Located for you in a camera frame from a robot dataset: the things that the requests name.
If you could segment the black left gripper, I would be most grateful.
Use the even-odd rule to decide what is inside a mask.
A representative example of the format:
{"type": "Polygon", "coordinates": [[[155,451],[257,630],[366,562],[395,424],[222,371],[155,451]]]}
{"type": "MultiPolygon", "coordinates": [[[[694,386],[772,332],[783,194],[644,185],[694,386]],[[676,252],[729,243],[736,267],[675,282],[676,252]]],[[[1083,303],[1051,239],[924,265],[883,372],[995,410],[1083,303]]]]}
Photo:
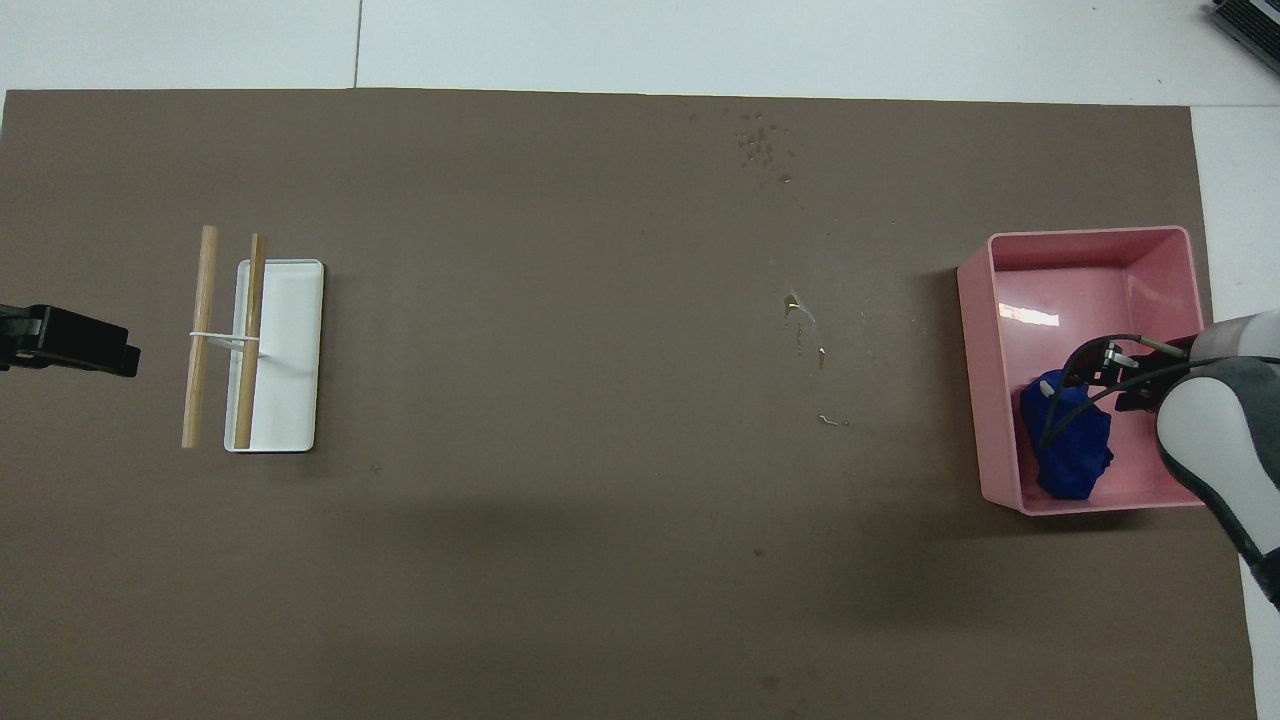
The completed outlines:
{"type": "Polygon", "coordinates": [[[133,378],[140,369],[141,348],[127,341],[124,327],[64,307],[1,305],[1,372],[58,364],[133,378]],[[42,332],[44,355],[37,347],[42,332]]]}

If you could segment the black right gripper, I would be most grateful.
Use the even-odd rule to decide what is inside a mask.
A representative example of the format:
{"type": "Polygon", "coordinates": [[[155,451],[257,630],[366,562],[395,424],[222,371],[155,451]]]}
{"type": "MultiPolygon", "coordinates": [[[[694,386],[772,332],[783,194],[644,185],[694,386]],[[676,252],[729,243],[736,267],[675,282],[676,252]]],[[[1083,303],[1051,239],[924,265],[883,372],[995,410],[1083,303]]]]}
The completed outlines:
{"type": "Polygon", "coordinates": [[[1135,340],[1089,340],[1064,363],[1064,386],[1088,388],[1089,404],[1110,395],[1116,413],[1155,414],[1175,382],[1190,373],[1198,338],[1188,334],[1164,341],[1175,354],[1135,340]],[[1114,391],[1117,384],[1125,388],[1114,391]]]}

